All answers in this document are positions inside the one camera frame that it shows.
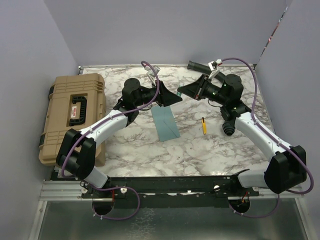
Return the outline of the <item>teal envelope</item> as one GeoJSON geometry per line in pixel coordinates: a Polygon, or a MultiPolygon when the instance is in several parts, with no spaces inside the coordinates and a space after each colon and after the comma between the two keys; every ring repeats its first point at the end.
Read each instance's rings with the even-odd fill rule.
{"type": "Polygon", "coordinates": [[[151,114],[160,142],[181,137],[170,106],[153,106],[151,114]]]}

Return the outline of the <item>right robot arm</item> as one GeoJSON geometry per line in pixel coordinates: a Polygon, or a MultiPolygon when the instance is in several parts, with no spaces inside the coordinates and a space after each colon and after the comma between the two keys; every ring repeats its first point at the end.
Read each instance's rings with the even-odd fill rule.
{"type": "Polygon", "coordinates": [[[194,99],[208,99],[220,104],[224,119],[222,125],[226,135],[235,130],[242,132],[267,158],[265,170],[244,170],[237,179],[230,182],[229,189],[240,196],[248,188],[268,188],[280,194],[307,179],[306,151],[300,146],[292,146],[277,137],[257,119],[252,118],[252,110],[241,100],[244,86],[238,75],[228,74],[220,87],[212,84],[209,77],[202,74],[195,82],[181,86],[178,92],[194,99]]]}

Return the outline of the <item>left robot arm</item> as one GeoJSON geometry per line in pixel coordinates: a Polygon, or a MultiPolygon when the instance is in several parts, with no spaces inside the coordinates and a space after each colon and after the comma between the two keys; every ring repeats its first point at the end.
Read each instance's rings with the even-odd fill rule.
{"type": "Polygon", "coordinates": [[[169,91],[162,81],[147,88],[141,86],[136,78],[127,79],[122,97],[107,116],[86,128],[71,128],[65,133],[56,157],[57,165],[63,172],[68,171],[76,178],[93,185],[97,196],[106,197],[111,186],[107,182],[109,177],[95,166],[96,149],[108,137],[130,125],[142,108],[152,103],[168,107],[181,101],[182,98],[169,91]]]}

